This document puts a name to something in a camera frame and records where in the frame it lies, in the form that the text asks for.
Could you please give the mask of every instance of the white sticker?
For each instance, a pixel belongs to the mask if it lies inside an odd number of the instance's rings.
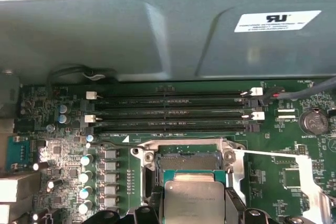
[[[320,10],[308,10],[305,12],[243,14],[235,33],[300,30],[320,12]]]

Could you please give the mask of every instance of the cable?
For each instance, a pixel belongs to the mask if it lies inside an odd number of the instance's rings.
[[[138,145],[125,145],[125,144],[115,144],[109,141],[99,141],[97,144],[107,144],[111,145],[114,148],[120,148],[120,149],[132,149],[132,148],[138,148],[138,149],[144,149],[143,146],[138,146]]]
[[[52,82],[61,76],[66,76],[68,74],[72,73],[86,73],[87,75],[92,75],[93,70],[87,66],[84,65],[78,65],[75,67],[70,67],[70,68],[64,68],[56,71],[51,71],[47,77],[47,84],[46,84],[46,89],[47,89],[47,94],[49,97],[52,97],[53,95],[53,87],[52,87]]]
[[[91,81],[98,81],[100,79],[104,79],[106,77],[108,78],[114,78],[117,79],[117,72],[112,69],[112,68],[97,68],[97,69],[92,69],[89,68],[85,65],[76,65],[74,67],[69,67],[69,68],[63,68],[60,70],[56,71],[51,71],[47,77],[47,84],[46,84],[46,89],[47,89],[47,94],[50,98],[52,98],[52,82],[61,76],[66,76],[68,74],[73,74],[73,73],[82,73],[83,76],[86,78],[90,79]]]
[[[273,95],[278,100],[283,99],[302,99],[310,97],[314,94],[318,94],[320,92],[323,92],[325,90],[329,89],[335,89],[336,88],[336,77],[333,77],[329,80],[326,80],[324,82],[318,83],[315,86],[304,89],[298,92],[284,92],[284,93],[278,93]]]

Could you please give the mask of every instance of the integrated circuit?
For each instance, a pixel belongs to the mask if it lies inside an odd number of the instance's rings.
[[[223,171],[217,174],[216,177],[225,181]],[[225,189],[222,181],[215,180],[215,173],[167,170],[164,181],[166,224],[202,224],[207,220],[214,224],[224,223]]]
[[[55,146],[53,149],[52,149],[52,152],[54,154],[61,154],[61,147],[60,146]]]
[[[78,176],[78,172],[77,172],[77,170],[76,170],[76,169],[70,169],[70,170],[69,170],[69,176],[70,176],[71,178],[77,178],[77,176]]]
[[[163,185],[164,170],[220,170],[222,169],[221,153],[169,153],[156,154],[156,174]]]
[[[56,196],[53,198],[54,204],[61,204],[62,203],[62,198],[59,196]]]

